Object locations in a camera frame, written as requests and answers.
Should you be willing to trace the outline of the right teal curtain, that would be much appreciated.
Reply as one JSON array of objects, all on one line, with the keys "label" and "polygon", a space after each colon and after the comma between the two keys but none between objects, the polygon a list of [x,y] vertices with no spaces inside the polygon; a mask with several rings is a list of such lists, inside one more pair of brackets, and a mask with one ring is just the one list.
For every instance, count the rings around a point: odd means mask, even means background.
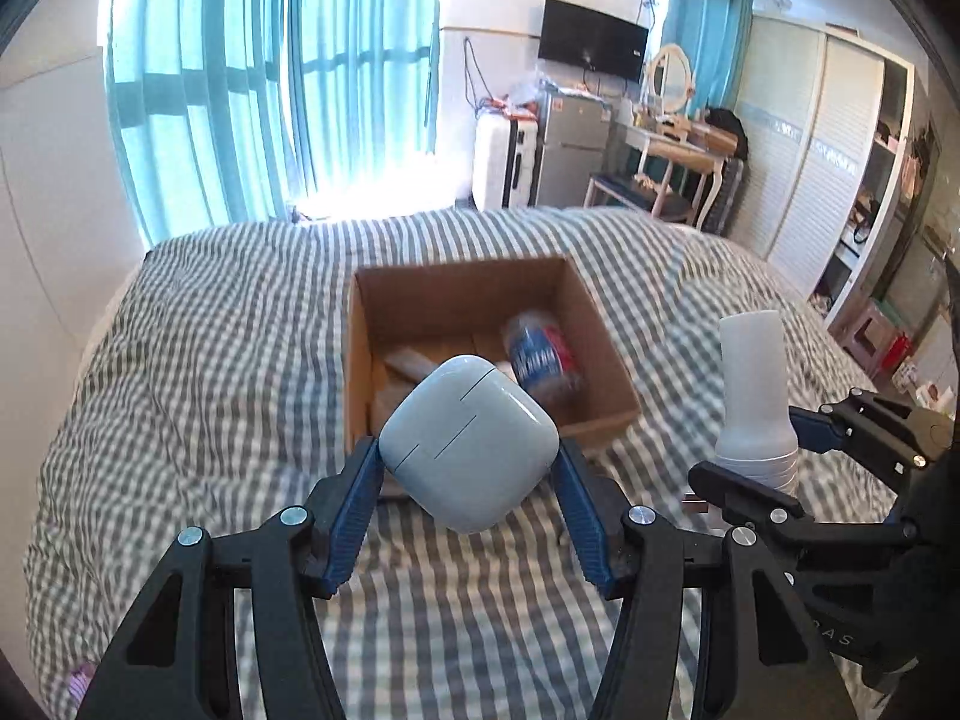
[{"label": "right teal curtain", "polygon": [[688,114],[736,102],[754,0],[669,0],[662,39],[685,52],[693,73]]}]

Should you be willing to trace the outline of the silver mini fridge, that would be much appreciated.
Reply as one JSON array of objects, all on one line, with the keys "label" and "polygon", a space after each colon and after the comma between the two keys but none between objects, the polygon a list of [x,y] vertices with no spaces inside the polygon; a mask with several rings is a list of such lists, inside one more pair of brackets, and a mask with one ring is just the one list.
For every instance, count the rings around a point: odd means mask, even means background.
[{"label": "silver mini fridge", "polygon": [[583,206],[590,177],[604,164],[612,107],[581,93],[544,91],[539,98],[535,206]]}]

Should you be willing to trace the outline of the white suitcase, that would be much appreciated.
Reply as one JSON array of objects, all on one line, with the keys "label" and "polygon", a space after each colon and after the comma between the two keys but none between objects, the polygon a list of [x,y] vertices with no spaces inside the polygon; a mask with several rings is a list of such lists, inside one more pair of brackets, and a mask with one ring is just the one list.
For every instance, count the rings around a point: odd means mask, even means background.
[{"label": "white suitcase", "polygon": [[473,142],[472,200],[480,211],[526,208],[534,182],[539,126],[487,110]]}]

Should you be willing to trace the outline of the black wall television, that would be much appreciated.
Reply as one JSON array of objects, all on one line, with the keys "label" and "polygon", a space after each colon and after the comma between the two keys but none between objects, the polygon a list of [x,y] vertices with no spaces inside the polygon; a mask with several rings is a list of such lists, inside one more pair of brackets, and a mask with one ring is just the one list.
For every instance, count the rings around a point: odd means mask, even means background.
[{"label": "black wall television", "polygon": [[539,57],[636,83],[643,71],[649,31],[565,0],[545,0]]}]

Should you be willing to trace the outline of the checkered bed duvet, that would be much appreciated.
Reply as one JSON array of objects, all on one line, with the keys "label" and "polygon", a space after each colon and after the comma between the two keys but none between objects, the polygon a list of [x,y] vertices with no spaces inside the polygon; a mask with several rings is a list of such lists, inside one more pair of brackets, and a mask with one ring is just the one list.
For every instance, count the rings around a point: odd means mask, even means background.
[{"label": "checkered bed duvet", "polygon": [[[635,211],[443,210],[167,241],[94,348],[39,476],[26,637],[49,715],[75,715],[71,677],[101,658],[182,528],[244,532],[340,470],[358,268],[550,255],[576,266],[640,399],[594,465],[672,520],[721,427],[722,317],[778,312],[796,405],[867,385],[765,263]],[[408,500],[382,504],[317,617],[350,717],[581,718],[617,610],[539,488],[473,536]]]}]

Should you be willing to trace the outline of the white bottle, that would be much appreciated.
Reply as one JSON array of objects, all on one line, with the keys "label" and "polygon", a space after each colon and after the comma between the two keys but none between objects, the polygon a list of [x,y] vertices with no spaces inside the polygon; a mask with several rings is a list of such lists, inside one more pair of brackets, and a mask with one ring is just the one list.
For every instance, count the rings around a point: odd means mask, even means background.
[{"label": "white bottle", "polygon": [[716,440],[722,468],[792,496],[799,439],[789,419],[788,371],[776,310],[719,322],[724,422]]}]

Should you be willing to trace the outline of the teal curtain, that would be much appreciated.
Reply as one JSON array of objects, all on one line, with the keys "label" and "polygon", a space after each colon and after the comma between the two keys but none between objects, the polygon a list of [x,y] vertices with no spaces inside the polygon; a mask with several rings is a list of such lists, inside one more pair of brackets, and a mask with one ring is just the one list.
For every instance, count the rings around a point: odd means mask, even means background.
[{"label": "teal curtain", "polygon": [[439,0],[286,0],[302,183],[369,179],[436,145]]},{"label": "teal curtain", "polygon": [[688,114],[736,102],[754,0],[669,0],[662,39],[685,52],[693,73]]},{"label": "teal curtain", "polygon": [[290,213],[283,16],[285,0],[109,0],[110,128],[147,244]]}]

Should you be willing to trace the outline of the white vanity desk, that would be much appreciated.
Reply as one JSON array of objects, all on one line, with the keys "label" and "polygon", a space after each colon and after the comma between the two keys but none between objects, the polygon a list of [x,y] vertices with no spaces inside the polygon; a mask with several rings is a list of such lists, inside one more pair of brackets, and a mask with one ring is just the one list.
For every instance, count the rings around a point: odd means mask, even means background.
[{"label": "white vanity desk", "polygon": [[677,167],[685,172],[693,172],[698,177],[693,199],[686,202],[682,220],[701,229],[706,216],[719,199],[724,166],[736,156],[740,138],[724,128],[690,119],[667,122],[664,132],[657,128],[623,124],[617,125],[615,132],[622,137],[626,146],[640,153],[636,181],[641,182],[646,176],[649,161],[663,160],[665,163],[661,180],[652,186],[651,215],[654,218],[667,220],[665,207],[670,193],[670,179]]}]

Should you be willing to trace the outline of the oval vanity mirror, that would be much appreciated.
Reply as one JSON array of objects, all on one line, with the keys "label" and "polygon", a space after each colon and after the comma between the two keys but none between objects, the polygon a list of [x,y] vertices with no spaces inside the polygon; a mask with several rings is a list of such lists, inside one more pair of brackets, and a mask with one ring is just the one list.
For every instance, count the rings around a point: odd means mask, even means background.
[{"label": "oval vanity mirror", "polygon": [[664,44],[647,66],[647,105],[656,114],[683,114],[695,94],[690,60],[679,44]]}]

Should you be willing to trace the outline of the brown cardboard box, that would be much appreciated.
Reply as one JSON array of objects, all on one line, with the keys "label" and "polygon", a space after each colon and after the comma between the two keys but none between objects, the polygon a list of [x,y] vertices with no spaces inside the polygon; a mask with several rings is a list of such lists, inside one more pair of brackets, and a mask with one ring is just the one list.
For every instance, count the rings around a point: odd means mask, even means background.
[{"label": "brown cardboard box", "polygon": [[501,330],[526,310],[543,310],[558,322],[583,376],[568,403],[548,410],[560,434],[586,452],[612,444],[641,411],[625,355],[576,265],[540,257],[356,270],[343,360],[345,449],[382,426],[376,395],[392,380],[387,353],[413,348],[434,362],[457,355],[503,362]]}]

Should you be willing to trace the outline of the middle teal curtain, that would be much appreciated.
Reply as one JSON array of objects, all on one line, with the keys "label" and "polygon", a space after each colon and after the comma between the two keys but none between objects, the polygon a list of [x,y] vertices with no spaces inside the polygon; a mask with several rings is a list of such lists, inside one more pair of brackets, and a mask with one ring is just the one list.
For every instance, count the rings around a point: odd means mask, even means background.
[{"label": "middle teal curtain", "polygon": [[302,183],[369,179],[436,145],[439,0],[286,0]]}]

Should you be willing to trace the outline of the white cream tube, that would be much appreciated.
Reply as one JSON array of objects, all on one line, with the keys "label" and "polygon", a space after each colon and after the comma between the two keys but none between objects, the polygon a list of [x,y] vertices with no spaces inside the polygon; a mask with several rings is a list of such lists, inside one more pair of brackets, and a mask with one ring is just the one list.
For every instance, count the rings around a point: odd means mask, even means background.
[{"label": "white cream tube", "polygon": [[439,367],[438,362],[410,346],[389,351],[382,362],[387,374],[387,388],[402,394],[408,394],[425,382]]}]

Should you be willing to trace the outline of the clear cotton swab jar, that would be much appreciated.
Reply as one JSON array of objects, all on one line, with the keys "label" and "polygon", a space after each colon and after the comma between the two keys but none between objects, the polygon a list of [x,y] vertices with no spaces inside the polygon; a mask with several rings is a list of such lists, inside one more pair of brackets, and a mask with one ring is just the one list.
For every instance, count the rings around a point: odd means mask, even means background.
[{"label": "clear cotton swab jar", "polygon": [[543,310],[526,310],[503,328],[517,383],[542,405],[571,400],[581,388],[581,369],[560,322]]}]

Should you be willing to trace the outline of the white earbuds case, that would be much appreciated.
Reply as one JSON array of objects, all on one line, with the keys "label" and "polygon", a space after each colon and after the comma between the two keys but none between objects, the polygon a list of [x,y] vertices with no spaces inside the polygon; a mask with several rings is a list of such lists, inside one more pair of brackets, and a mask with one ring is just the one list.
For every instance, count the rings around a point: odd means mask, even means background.
[{"label": "white earbuds case", "polygon": [[560,449],[547,411],[493,362],[444,361],[379,434],[387,470],[439,525],[483,532],[523,504]]}]

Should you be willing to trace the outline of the left teal curtain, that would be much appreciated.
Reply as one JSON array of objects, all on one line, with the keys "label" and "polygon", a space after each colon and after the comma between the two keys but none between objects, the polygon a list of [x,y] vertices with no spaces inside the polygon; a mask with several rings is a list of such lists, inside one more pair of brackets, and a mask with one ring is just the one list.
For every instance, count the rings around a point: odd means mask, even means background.
[{"label": "left teal curtain", "polygon": [[283,16],[285,0],[109,0],[110,128],[147,244],[290,213]]}]

